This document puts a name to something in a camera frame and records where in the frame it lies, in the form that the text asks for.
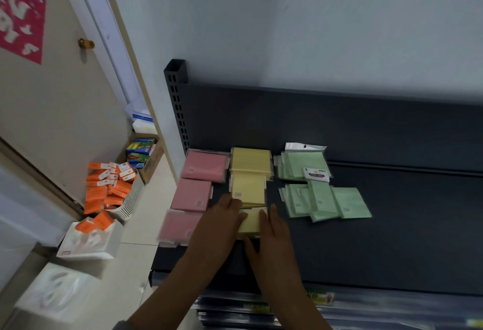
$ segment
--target white plastic basket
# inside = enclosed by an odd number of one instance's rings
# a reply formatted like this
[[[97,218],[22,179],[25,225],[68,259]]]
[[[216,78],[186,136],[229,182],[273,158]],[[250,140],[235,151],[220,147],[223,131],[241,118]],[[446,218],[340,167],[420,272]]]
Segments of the white plastic basket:
[[[116,209],[109,209],[108,212],[122,221],[129,220],[138,205],[138,199],[143,188],[144,182],[138,172],[137,179],[132,183],[132,190],[124,199],[124,203]]]

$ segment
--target red sign with white lettering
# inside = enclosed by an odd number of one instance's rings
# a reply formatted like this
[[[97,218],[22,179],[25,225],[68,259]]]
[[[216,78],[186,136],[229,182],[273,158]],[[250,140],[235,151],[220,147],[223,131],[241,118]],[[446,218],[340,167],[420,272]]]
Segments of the red sign with white lettering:
[[[0,0],[0,47],[42,64],[47,0]]]

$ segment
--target person's right hand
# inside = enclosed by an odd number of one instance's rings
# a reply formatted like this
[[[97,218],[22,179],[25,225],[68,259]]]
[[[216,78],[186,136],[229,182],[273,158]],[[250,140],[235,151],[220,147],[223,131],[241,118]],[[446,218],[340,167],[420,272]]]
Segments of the person's right hand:
[[[287,223],[270,207],[270,220],[260,210],[260,253],[244,237],[245,252],[250,261],[258,287],[273,308],[286,311],[287,305],[307,298],[300,278]]]

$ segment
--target tile floor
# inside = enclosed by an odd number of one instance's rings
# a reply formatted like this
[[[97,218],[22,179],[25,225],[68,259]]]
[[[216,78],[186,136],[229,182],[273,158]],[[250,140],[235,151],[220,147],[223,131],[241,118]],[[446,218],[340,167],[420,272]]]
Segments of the tile floor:
[[[5,330],[111,330],[117,321],[127,319],[153,292],[147,279],[156,253],[156,235],[175,190],[176,183],[166,156],[163,156],[151,181],[144,188],[133,217],[125,224],[116,258],[57,262],[101,279],[91,303],[74,324],[54,323],[19,311]],[[199,328],[201,324],[196,311],[190,311],[178,330]]]

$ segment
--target person's left hand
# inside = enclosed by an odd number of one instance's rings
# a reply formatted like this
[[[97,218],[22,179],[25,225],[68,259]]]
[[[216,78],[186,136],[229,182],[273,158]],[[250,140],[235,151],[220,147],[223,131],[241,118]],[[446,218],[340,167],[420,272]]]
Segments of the person's left hand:
[[[184,254],[211,280],[233,248],[240,224],[247,217],[239,213],[242,201],[223,194],[199,220]]]

